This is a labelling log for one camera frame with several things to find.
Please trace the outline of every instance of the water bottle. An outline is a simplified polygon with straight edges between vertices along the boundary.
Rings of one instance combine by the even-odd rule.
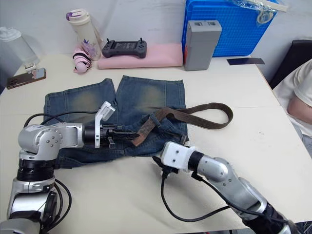
[[[24,40],[19,30],[0,27],[0,40],[4,41],[19,57],[26,70],[35,68],[39,63],[39,58]]]
[[[83,49],[93,60],[98,60],[101,56],[99,46],[101,39],[91,23],[89,13],[83,9],[72,10],[66,14],[66,19],[77,33]]]

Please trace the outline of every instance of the white table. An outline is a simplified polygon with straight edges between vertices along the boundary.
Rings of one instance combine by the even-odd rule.
[[[232,107],[234,119],[225,129],[213,131],[189,125],[189,145],[228,160],[287,218],[295,222],[312,220],[312,160],[255,65],[229,66],[225,58],[214,58],[208,71],[94,67],[84,75],[73,73],[70,55],[47,56],[40,65],[46,68],[47,79],[5,90],[0,96],[0,220],[5,219],[18,168],[18,134],[31,114],[43,111],[44,96],[104,78],[112,78],[117,88],[122,75],[183,79],[187,107],[209,102]],[[218,121],[225,118],[213,110],[197,115]],[[41,120],[39,117],[32,123]],[[190,233],[244,227],[231,210],[196,223],[174,219],[161,201],[160,168],[151,158],[124,157],[56,170],[55,176],[70,189],[73,205],[51,234]],[[202,216],[225,205],[186,173],[166,180],[165,196],[172,209],[185,218]]]

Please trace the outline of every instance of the black game controller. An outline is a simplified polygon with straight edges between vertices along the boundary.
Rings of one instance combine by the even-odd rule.
[[[146,57],[147,43],[146,41],[114,41],[108,40],[106,45],[102,49],[102,54],[106,58],[110,58],[113,55],[137,55],[143,59]]]

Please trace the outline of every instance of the gray box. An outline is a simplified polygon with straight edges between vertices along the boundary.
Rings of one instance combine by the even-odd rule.
[[[217,20],[190,20],[184,50],[186,71],[207,70],[222,27]]]

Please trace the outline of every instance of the blue plastic crate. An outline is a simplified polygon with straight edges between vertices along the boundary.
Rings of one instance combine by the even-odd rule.
[[[213,56],[249,55],[272,21],[259,24],[256,21],[257,17],[258,11],[236,6],[228,0],[187,0],[182,48],[184,50],[189,20],[218,20],[222,26],[222,33]]]

